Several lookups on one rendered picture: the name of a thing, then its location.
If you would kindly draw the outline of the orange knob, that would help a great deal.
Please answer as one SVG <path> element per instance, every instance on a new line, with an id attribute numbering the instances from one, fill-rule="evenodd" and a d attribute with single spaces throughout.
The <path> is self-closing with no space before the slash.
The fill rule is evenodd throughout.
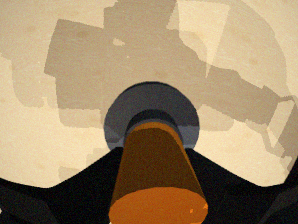
<path id="1" fill-rule="evenodd" d="M 201 224 L 208 202 L 180 136 L 160 123 L 126 137 L 114 185 L 112 224 Z"/>

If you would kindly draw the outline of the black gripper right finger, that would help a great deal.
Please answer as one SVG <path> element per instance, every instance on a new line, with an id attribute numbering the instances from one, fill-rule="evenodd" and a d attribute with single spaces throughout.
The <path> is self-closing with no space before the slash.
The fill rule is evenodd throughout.
<path id="1" fill-rule="evenodd" d="M 257 185 L 192 148 L 185 151 L 208 202 L 208 214 L 201 224 L 265 224 L 271 214 L 298 200 L 298 180 Z"/>

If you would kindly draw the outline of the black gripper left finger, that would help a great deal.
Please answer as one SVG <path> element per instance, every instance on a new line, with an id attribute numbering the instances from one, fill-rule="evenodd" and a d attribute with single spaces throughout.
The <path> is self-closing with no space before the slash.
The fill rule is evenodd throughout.
<path id="1" fill-rule="evenodd" d="M 109 209 L 121 155 L 122 147 L 116 147 L 51 188 L 0 177 L 0 209 L 31 224 L 110 224 Z"/>

